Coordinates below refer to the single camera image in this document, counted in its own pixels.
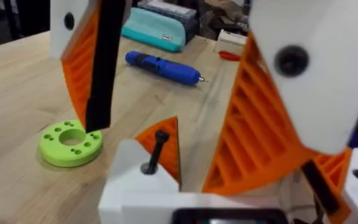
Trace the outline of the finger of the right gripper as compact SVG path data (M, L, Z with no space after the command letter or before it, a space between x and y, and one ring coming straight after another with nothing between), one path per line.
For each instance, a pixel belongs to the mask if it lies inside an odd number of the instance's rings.
M358 123L358 1L254 1L249 28L204 192L339 154Z
M50 55L61 61L73 108L87 133L111 125L114 79L125 21L124 0L50 2Z

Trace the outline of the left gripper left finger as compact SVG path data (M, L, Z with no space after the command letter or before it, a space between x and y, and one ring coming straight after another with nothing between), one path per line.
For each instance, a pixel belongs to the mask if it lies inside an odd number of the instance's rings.
M163 119L116 150L98 204L101 223L171 223L181 188L178 118Z

